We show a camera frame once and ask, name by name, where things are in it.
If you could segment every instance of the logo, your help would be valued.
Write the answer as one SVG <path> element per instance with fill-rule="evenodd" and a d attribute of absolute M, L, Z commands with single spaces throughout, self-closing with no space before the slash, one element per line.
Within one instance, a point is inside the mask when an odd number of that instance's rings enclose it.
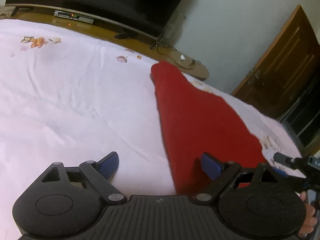
<path fill-rule="evenodd" d="M 158 203 L 161 203 L 161 202 L 164 201 L 164 199 L 163 199 L 163 198 L 158 198 L 156 201 L 157 201 Z"/>

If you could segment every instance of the red blanket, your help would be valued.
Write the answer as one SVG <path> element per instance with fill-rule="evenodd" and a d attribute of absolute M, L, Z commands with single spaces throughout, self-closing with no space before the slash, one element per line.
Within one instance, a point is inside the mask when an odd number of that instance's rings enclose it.
<path fill-rule="evenodd" d="M 151 75 L 164 146 L 178 194 L 193 194 L 209 183 L 200 157 L 209 152 L 243 167 L 266 162 L 259 140 L 237 113 L 214 94 L 195 88 L 173 65 L 154 64 Z"/>

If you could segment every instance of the finger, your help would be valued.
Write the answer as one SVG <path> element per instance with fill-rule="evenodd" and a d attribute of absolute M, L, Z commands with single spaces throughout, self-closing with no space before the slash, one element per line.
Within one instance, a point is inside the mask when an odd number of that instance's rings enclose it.
<path fill-rule="evenodd" d="M 303 225 L 300 229 L 299 234 L 305 235 L 310 234 L 313 231 L 313 227 Z"/>
<path fill-rule="evenodd" d="M 305 226 L 310 226 L 310 227 L 315 226 L 316 223 L 317 223 L 317 219 L 314 218 L 314 217 L 309 217 L 309 216 L 307 216 L 306 219 L 305 219 L 304 222 L 303 222 L 303 224 L 304 224 Z"/>
<path fill-rule="evenodd" d="M 306 201 L 306 198 L 307 198 L 307 193 L 306 193 L 305 191 L 301 192 L 301 194 L 300 194 L 300 199 L 301 199 L 302 201 Z"/>
<path fill-rule="evenodd" d="M 316 212 L 316 209 L 313 206 L 310 206 L 309 204 L 304 204 L 306 206 L 307 216 L 313 216 Z"/>

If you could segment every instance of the orange flower print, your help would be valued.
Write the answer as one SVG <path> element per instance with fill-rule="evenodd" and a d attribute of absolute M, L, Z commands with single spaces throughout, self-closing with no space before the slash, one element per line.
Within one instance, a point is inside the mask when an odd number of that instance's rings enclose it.
<path fill-rule="evenodd" d="M 32 42 L 31 44 L 31 48 L 41 48 L 43 44 L 47 44 L 48 42 L 44 40 L 44 37 L 40 37 L 37 39 L 30 39 L 30 41 Z"/>

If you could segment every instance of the white bedsheet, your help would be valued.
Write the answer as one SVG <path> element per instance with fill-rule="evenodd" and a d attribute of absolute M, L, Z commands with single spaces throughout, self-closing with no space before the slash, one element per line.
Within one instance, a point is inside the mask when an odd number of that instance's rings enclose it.
<path fill-rule="evenodd" d="M 155 62 L 63 28 L 0 21 L 0 239 L 19 238 L 13 203 L 55 161 L 77 166 L 116 151 L 112 184 L 121 192 L 175 194 L 149 76 Z M 186 77 L 237 111 L 270 162 L 276 151 L 299 156 L 276 121 Z"/>

